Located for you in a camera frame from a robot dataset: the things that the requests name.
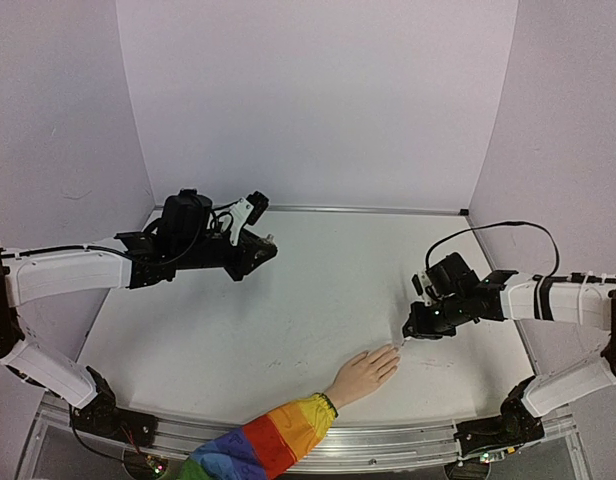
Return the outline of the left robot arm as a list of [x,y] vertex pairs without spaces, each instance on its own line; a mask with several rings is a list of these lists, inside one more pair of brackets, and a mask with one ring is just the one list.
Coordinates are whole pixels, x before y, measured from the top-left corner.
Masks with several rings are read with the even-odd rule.
[[107,381],[44,346],[20,320],[18,307],[80,291],[146,288],[170,282],[182,270],[219,268],[241,281],[278,253],[271,237],[250,230],[268,206],[261,192],[216,207],[196,190],[183,189],[141,231],[31,250],[0,245],[0,364],[64,399],[81,430],[116,435],[124,414]]

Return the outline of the rainbow sleeve forearm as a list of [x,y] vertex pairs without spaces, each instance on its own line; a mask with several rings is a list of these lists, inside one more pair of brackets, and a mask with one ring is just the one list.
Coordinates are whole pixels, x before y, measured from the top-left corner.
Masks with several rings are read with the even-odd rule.
[[179,479],[275,479],[326,436],[338,412],[322,393],[281,405],[192,451]]

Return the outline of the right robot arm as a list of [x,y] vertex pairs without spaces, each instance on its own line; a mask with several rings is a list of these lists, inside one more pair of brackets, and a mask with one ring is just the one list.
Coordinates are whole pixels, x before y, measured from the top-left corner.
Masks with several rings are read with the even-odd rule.
[[616,385],[616,274],[494,270],[480,278],[452,253],[416,273],[412,283],[418,298],[402,328],[407,339],[441,340],[480,321],[568,325],[608,336],[583,359],[521,381],[497,415],[459,423],[454,438],[461,458],[486,458],[539,441],[545,435],[544,416]]

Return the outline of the mannequin hand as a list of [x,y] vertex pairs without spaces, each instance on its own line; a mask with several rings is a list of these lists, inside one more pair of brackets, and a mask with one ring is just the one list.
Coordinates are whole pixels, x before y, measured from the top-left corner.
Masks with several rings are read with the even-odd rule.
[[339,410],[377,391],[396,373],[399,362],[399,348],[391,344],[364,351],[338,370],[324,395]]

